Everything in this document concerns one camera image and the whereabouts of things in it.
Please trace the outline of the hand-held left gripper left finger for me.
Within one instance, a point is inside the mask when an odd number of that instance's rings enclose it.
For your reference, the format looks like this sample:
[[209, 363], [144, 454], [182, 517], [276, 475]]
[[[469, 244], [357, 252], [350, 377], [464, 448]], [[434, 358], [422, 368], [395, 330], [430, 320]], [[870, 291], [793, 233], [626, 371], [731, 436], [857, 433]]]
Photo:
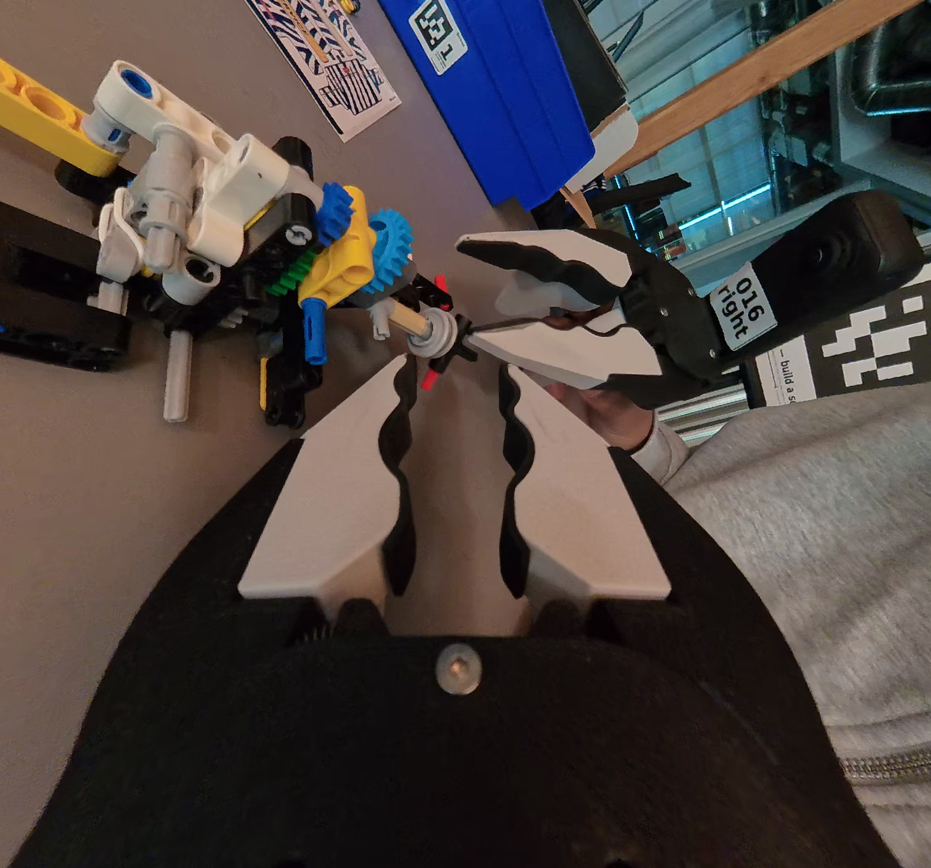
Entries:
[[413, 574], [408, 480], [417, 364], [400, 355], [300, 440], [298, 455], [239, 581], [244, 599], [309, 597], [335, 623], [343, 605], [381, 613]]

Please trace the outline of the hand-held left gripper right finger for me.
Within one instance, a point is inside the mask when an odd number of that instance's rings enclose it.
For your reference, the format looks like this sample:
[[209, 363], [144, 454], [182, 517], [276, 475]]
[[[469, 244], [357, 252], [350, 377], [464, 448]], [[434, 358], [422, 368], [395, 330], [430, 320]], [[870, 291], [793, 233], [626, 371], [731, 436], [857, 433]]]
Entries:
[[537, 613], [567, 601], [662, 601], [671, 591], [642, 520], [597, 433], [513, 364], [499, 371], [506, 487], [499, 565]]

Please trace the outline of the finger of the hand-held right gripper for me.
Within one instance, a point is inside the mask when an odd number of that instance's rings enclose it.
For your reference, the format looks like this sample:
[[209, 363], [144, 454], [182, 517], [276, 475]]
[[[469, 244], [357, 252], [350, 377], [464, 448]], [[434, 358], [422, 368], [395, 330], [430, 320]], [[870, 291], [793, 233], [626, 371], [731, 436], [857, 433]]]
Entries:
[[482, 232], [456, 243], [460, 254], [510, 273], [495, 326], [627, 326], [621, 296], [633, 271], [625, 253], [572, 230]]
[[466, 342], [502, 362], [576, 388], [607, 385], [617, 376], [662, 375], [657, 351], [620, 314], [571, 328], [542, 319], [475, 326]]

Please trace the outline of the multicoloured lego gear assembly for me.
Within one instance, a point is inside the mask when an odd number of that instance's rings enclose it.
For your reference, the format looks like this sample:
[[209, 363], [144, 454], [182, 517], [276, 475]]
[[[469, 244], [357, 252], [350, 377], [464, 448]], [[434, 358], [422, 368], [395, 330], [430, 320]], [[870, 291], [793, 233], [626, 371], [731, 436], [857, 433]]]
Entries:
[[2, 354], [87, 373], [120, 368], [132, 322], [169, 341], [163, 418], [187, 420], [195, 339], [255, 328], [266, 424], [300, 428], [327, 362], [325, 317], [360, 308], [428, 362], [431, 388], [478, 358], [445, 280], [413, 260], [413, 231], [363, 193], [319, 186], [309, 145], [238, 139], [133, 64], [112, 64], [86, 113], [1, 66], [2, 129], [60, 161], [96, 210], [96, 239], [2, 204]]

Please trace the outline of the person's right hand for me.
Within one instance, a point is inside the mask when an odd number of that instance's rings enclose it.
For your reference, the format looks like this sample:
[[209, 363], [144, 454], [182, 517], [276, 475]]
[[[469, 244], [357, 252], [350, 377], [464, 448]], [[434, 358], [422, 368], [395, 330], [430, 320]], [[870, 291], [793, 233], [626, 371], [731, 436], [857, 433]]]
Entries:
[[653, 433], [656, 416], [622, 392], [611, 389], [579, 389], [551, 383], [545, 390], [612, 447], [636, 452]]

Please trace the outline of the blue plastic bin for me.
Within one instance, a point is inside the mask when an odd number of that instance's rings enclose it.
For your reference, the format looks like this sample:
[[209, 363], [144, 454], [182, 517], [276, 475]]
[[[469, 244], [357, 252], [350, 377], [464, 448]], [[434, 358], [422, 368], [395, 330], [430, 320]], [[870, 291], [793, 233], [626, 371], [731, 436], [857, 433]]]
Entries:
[[542, 0], [377, 0], [490, 203], [532, 210], [595, 154]]

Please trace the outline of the black box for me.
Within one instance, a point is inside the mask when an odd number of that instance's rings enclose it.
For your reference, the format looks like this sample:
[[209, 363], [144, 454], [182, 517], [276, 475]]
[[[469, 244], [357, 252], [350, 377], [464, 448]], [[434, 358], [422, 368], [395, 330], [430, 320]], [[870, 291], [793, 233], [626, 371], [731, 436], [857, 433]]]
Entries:
[[542, 0], [588, 130], [626, 104], [626, 83], [589, 22], [581, 0]]

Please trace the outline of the wooden beam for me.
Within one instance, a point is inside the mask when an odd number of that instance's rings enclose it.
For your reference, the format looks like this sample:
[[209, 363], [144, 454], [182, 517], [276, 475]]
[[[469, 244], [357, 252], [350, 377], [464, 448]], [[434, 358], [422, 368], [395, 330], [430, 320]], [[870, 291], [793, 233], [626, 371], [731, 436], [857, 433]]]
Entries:
[[789, 76], [927, 0], [835, 0], [639, 123], [633, 147], [605, 171], [628, 171]]

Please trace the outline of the metal pipes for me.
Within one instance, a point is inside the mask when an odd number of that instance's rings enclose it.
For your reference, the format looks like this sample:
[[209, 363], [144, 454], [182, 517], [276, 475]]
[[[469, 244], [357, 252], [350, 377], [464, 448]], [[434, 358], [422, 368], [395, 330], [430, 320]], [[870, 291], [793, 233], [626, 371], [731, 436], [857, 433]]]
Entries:
[[[755, 46], [834, 0], [719, 0], [744, 8]], [[780, 81], [760, 100], [783, 175], [832, 171], [929, 198], [929, 0]]]

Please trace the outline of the zebra striped sticker sheet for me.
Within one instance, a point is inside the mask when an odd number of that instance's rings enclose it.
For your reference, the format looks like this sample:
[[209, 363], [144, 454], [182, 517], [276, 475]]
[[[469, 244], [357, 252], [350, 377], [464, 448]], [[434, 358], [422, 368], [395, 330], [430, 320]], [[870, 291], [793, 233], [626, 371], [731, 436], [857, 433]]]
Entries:
[[337, 0], [243, 0], [343, 142], [401, 105]]

